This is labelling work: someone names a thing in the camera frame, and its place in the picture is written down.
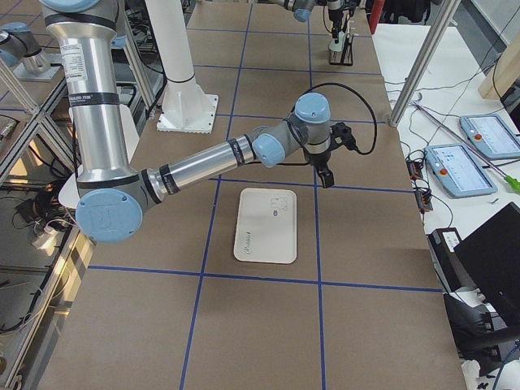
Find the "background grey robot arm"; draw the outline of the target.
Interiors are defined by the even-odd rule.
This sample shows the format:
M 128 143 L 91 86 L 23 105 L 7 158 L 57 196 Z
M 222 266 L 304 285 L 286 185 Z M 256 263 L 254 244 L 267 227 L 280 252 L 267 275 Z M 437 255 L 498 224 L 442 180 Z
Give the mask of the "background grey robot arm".
M 1 26 L 1 60 L 24 81 L 50 81 L 61 66 L 60 55 L 45 52 L 30 27 L 21 22 Z

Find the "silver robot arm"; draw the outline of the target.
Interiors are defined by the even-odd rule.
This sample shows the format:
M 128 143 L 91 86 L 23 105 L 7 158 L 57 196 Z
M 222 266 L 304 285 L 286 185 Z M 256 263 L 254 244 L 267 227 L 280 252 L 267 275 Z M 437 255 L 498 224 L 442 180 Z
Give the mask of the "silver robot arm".
M 121 2 L 45 1 L 42 9 L 46 28 L 60 46 L 83 164 L 76 180 L 76 222 L 90 239 L 126 240 L 141 227 L 145 212 L 165 197 L 253 161 L 273 167 L 297 150 L 305 153 L 324 187 L 333 184 L 327 165 L 330 109 L 319 93 L 299 97 L 294 111 L 273 127 L 158 169 L 135 170 L 128 159 L 111 59 L 111 44 L 123 17 Z
M 285 10 L 291 11 L 294 18 L 300 22 L 306 22 L 309 19 L 312 10 L 317 4 L 322 5 L 327 9 L 328 18 L 331 22 L 331 27 L 327 28 L 327 31 L 331 34 L 331 37 L 335 42 L 339 41 L 345 1 L 273 0 L 271 3 L 283 7 Z

